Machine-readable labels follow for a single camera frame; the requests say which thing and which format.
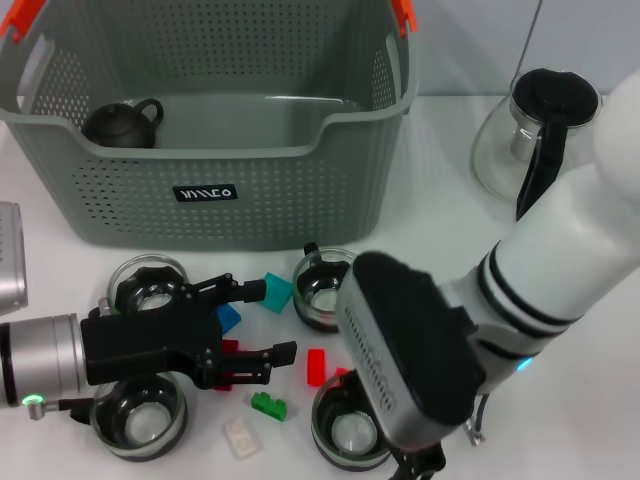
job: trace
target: black cable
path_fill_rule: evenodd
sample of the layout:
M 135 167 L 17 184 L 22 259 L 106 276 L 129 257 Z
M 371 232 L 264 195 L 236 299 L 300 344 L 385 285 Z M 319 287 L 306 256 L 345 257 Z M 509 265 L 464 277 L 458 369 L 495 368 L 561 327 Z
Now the black cable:
M 489 400 L 489 394 L 483 395 L 480 399 L 480 405 L 478 405 L 478 413 L 476 415 L 476 432 L 482 430 L 482 416 L 484 415 L 484 407 L 487 405 L 487 400 Z

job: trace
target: teapot handle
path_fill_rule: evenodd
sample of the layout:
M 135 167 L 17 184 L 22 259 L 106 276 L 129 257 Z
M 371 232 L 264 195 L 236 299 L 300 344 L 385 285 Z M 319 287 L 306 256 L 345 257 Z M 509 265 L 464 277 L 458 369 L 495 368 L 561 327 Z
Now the teapot handle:
M 558 178 L 568 133 L 567 119 L 562 115 L 552 116 L 540 129 L 538 144 L 518 195 L 516 220 L 520 220 Z
M 158 128 L 160 123 L 162 123 L 162 119 L 164 118 L 164 108 L 162 107 L 162 104 L 158 100 L 156 100 L 155 98 L 149 98 L 147 100 L 143 100 L 138 105 L 133 107 L 133 109 L 138 113 L 142 113 L 142 111 L 145 108 L 147 108 L 149 105 L 153 105 L 156 107 L 156 118 L 154 118 L 151 122 L 151 126 L 155 130 L 156 128 Z

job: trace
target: white table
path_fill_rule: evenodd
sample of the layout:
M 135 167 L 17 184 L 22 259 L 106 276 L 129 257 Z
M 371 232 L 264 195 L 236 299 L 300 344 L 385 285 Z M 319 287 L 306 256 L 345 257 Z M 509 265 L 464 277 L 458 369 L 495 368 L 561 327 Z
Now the white table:
M 378 249 L 432 273 L 442 282 L 464 275 L 512 227 L 508 211 L 488 200 L 470 177 L 475 132 L 497 98 L 420 98 L 405 120 L 380 224 L 367 239 L 347 245 Z M 0 199 L 18 202 L 24 220 L 29 307 L 2 321 L 76 312 L 85 315 L 113 270 L 145 253 L 84 243 L 0 125 Z M 198 281 L 227 271 L 240 281 L 265 272 L 289 278 L 302 251 L 275 253 L 169 252 Z M 437 478 L 469 480 L 602 480 L 637 477 L 640 452 L 640 277 L 634 274 L 568 334 L 489 401 L 488 443 L 472 449 L 458 431 L 444 442 L 449 465 Z M 66 415 L 31 422 L 21 410 L 0 412 L 0 476 L 6 479 L 357 478 L 329 465 L 309 431 L 314 390 L 306 386 L 309 347 L 328 351 L 329 369 L 348 367 L 339 336 L 310 331 L 290 304 L 283 315 L 240 305 L 241 325 L 230 334 L 243 348 L 296 340 L 293 367 L 274 370 L 271 384 L 234 387 L 232 393 L 188 388 L 191 422 L 180 445 L 147 464 L 108 453 L 90 428 Z M 255 391 L 286 399 L 284 423 L 249 407 Z M 248 419 L 264 450 L 245 461 L 232 455 L 222 426 Z M 386 479 L 393 461 L 362 478 Z

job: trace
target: red block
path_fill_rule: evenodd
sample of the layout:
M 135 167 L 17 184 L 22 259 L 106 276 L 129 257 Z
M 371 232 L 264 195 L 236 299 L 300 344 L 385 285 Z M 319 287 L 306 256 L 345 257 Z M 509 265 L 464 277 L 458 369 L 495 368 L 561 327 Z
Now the red block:
M 240 342 L 237 340 L 222 340 L 222 353 L 235 353 L 240 348 Z M 222 378 L 233 377 L 230 373 L 222 374 Z M 233 385 L 219 385 L 217 387 L 213 387 L 214 390 L 218 392 L 230 392 L 233 388 Z
M 321 387 L 327 382 L 327 363 L 322 348 L 310 348 L 307 352 L 307 384 Z

